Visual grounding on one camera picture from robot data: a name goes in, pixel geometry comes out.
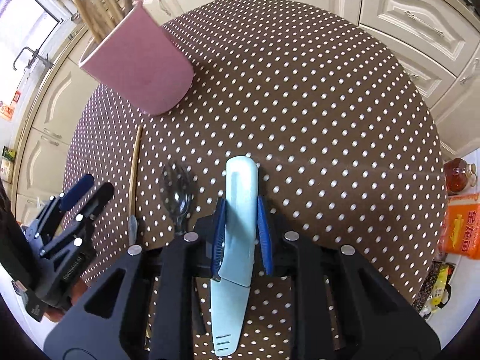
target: human hand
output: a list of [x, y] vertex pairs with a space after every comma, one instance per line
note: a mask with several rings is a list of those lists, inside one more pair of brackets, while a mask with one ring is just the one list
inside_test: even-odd
[[[82, 279], [79, 279], [78, 282], [71, 289], [71, 304], [75, 305], [78, 302], [78, 298], [80, 298], [83, 293], [87, 291], [87, 289], [87, 284], [85, 284]], [[65, 315], [65, 312], [63, 310], [49, 306], [47, 311], [45, 311], [44, 315], [52, 322], [60, 322], [60, 320], [63, 318], [63, 315]]]

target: faucet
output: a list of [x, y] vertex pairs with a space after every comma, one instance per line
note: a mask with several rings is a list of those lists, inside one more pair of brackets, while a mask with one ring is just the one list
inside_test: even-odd
[[39, 54], [40, 50], [37, 49], [37, 50], [33, 51], [30, 47], [24, 47], [23, 49], [21, 49], [20, 53], [17, 55], [17, 57], [15, 58], [15, 61], [13, 62], [14, 71], [17, 70], [17, 68], [15, 67], [15, 63], [17, 62], [18, 58], [20, 58], [20, 56], [22, 55], [23, 50], [28, 50], [33, 54], [33, 58], [30, 61], [28, 61], [28, 65], [27, 65], [26, 69], [30, 69], [32, 67], [32, 64], [33, 64], [33, 62], [35, 61], [36, 58], [38, 58], [40, 61], [42, 61], [42, 63], [46, 66], [47, 69], [52, 69], [53, 63], [49, 61], [49, 55], [48, 54], [46, 55], [46, 58], [44, 58]]

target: jar with red liquid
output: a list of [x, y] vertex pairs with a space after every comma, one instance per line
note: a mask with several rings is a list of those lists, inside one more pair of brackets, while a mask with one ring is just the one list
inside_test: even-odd
[[467, 185], [477, 183], [477, 167], [474, 163], [467, 163], [462, 158], [455, 158], [443, 165], [447, 191], [449, 195], [462, 192]]

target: polka dot tablecloth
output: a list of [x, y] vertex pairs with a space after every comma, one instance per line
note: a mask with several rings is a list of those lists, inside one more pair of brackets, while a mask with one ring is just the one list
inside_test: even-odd
[[[159, 192], [166, 161], [182, 162], [196, 181], [192, 228], [224, 195], [227, 159], [246, 155], [259, 166], [260, 192], [296, 231], [330, 247], [354, 245], [413, 302], [439, 237], [445, 180], [433, 119], [390, 50], [337, 15], [284, 0], [216, 0], [164, 28], [195, 71], [186, 96], [149, 116], [100, 85], [70, 147], [65, 189], [91, 173], [116, 191], [96, 224], [87, 283], [128, 246], [142, 124], [136, 215], [147, 249], [173, 238]], [[198, 287], [209, 334], [194, 338], [194, 352], [212, 359], [208, 281]], [[290, 299], [289, 279], [267, 277], [256, 261], [229, 358], [289, 359]]]

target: light blue knife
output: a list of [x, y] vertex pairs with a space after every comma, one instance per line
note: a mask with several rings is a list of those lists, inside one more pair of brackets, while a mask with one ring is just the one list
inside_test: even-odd
[[226, 162], [226, 221], [223, 260], [210, 280], [212, 335], [215, 354], [237, 350], [250, 293], [257, 227], [258, 170], [248, 157]]

